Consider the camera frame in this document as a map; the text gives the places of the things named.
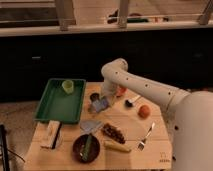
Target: small green cup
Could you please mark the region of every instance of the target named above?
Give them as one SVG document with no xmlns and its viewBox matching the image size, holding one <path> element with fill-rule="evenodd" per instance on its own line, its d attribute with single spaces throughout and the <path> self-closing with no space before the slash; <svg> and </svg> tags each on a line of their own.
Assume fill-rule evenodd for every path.
<svg viewBox="0 0 213 171">
<path fill-rule="evenodd" d="M 64 80 L 62 88 L 67 94 L 71 94 L 74 91 L 74 82 L 72 80 Z"/>
</svg>

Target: green tray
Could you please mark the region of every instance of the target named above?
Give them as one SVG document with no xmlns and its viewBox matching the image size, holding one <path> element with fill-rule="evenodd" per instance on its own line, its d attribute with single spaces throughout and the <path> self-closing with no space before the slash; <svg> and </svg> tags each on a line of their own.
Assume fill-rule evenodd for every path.
<svg viewBox="0 0 213 171">
<path fill-rule="evenodd" d="M 52 78 L 48 80 L 36 111 L 36 121 L 55 120 L 65 124 L 79 122 L 86 81 L 69 79 L 74 82 L 74 91 L 67 94 L 61 85 L 64 80 L 68 79 Z"/>
</svg>

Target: wire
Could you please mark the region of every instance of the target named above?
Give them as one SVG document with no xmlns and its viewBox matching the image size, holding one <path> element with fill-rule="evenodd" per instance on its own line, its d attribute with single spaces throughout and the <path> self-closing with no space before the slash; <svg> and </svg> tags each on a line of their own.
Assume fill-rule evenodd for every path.
<svg viewBox="0 0 213 171">
<path fill-rule="evenodd" d="M 7 148 L 7 151 L 9 151 L 10 153 L 12 153 L 13 155 L 15 155 L 16 157 L 20 158 L 24 163 L 25 163 L 25 160 L 23 157 L 19 156 L 18 154 L 16 154 L 15 152 L 13 152 L 12 150 L 8 149 Z"/>
</svg>

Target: tomato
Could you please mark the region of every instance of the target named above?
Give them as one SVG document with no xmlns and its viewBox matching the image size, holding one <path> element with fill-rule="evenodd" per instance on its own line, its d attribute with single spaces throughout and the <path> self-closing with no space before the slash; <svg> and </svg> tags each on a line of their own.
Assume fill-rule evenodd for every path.
<svg viewBox="0 0 213 171">
<path fill-rule="evenodd" d="M 118 88 L 117 88 L 117 94 L 116 94 L 116 96 L 117 96 L 117 97 L 123 96 L 124 93 L 126 92 L 126 90 L 127 90 L 126 87 L 123 87 L 123 86 L 120 86 L 120 85 L 119 85 Z"/>
</svg>

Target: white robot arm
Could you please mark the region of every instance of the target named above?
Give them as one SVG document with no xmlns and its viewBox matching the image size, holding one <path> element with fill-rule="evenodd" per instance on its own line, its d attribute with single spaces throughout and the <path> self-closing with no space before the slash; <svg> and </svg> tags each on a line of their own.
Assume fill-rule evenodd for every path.
<svg viewBox="0 0 213 171">
<path fill-rule="evenodd" d="M 127 72 L 128 64 L 116 59 L 102 67 L 101 93 L 115 96 L 117 85 L 142 95 L 175 113 L 172 171 L 213 170 L 213 93 L 189 93 Z"/>
</svg>

